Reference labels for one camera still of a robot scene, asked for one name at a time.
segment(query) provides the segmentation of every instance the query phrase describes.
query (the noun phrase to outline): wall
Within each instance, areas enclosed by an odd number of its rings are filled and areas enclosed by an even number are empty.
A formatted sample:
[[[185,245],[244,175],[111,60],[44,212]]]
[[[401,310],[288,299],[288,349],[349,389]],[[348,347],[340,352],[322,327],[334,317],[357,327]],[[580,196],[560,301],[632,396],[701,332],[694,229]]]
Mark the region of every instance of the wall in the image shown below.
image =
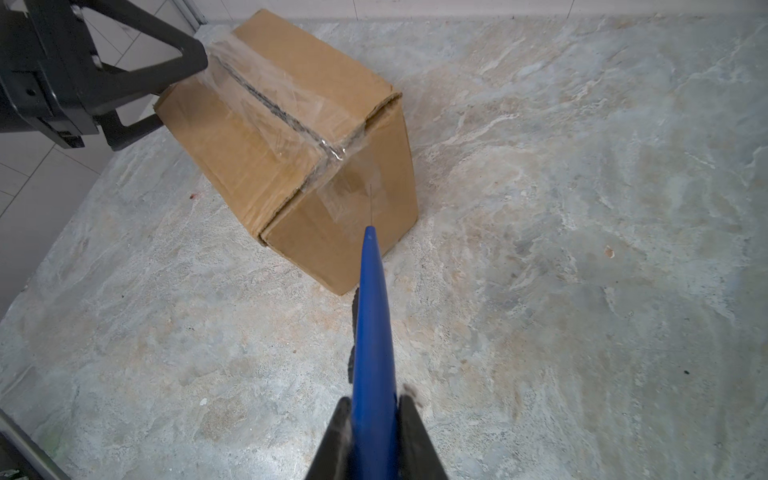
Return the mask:
[[[768,0],[187,0],[208,22],[242,21],[259,8],[285,18],[768,13]]]
[[[132,0],[147,12],[193,34],[171,0]],[[12,4],[25,10],[23,1]],[[177,52],[91,10],[85,20],[104,63],[134,70]],[[118,108],[124,124],[140,118],[151,96]],[[114,155],[100,135],[85,148],[54,146],[39,132],[0,134],[0,318],[51,248]]]

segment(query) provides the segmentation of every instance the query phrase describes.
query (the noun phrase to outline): gray stone surface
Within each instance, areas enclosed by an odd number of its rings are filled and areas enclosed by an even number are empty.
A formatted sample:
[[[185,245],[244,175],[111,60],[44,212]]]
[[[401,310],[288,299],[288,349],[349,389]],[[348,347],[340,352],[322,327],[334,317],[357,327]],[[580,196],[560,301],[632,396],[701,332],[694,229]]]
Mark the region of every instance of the gray stone surface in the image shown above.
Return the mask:
[[[404,92],[397,375],[452,478],[768,477],[766,23],[305,25]],[[158,131],[0,323],[0,406],[73,478],[301,478],[351,299]]]

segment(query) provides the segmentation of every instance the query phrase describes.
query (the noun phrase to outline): box flap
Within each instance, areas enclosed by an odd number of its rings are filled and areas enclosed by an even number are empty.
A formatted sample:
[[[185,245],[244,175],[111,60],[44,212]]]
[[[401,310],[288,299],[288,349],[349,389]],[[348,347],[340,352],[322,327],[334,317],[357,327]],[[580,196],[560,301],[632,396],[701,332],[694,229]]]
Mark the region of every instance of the box flap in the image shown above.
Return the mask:
[[[312,149],[277,157],[249,121],[196,78],[173,86],[154,108],[248,233],[262,243],[259,233],[320,160]]]
[[[211,45],[211,56],[332,146],[343,147],[398,95],[359,62],[267,10],[233,35]]]
[[[338,295],[359,279],[366,226],[376,227],[384,254],[419,216],[401,103],[371,118],[360,149],[298,192],[261,233],[270,248]]]

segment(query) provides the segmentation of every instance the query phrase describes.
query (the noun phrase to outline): black metal bracket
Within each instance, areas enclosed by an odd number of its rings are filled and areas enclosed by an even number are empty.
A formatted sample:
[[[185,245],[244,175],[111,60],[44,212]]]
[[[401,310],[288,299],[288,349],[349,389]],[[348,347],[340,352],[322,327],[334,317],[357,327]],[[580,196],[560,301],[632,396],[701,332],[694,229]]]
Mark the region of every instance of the black metal bracket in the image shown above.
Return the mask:
[[[119,150],[162,125],[156,116],[123,125],[115,109],[207,67],[203,45],[128,0],[25,0],[28,14],[0,6],[0,131],[40,130],[64,148],[82,147],[102,126]],[[162,41],[180,57],[124,71],[101,62],[85,24],[90,8]]]
[[[305,480],[344,480],[349,477],[349,451],[355,441],[349,426],[351,413],[352,400],[342,397],[336,404]],[[400,396],[397,432],[398,467],[402,480],[448,480],[419,411],[409,395]]]

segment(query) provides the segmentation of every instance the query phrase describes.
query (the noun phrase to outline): cardboard box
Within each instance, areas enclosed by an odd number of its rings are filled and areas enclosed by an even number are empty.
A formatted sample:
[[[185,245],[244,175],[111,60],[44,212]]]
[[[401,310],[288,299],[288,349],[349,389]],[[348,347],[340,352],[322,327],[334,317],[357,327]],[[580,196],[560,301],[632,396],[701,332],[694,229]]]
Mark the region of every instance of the cardboard box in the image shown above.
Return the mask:
[[[208,52],[155,111],[254,238],[348,292],[365,227],[386,252],[418,216],[400,93],[266,10]]]

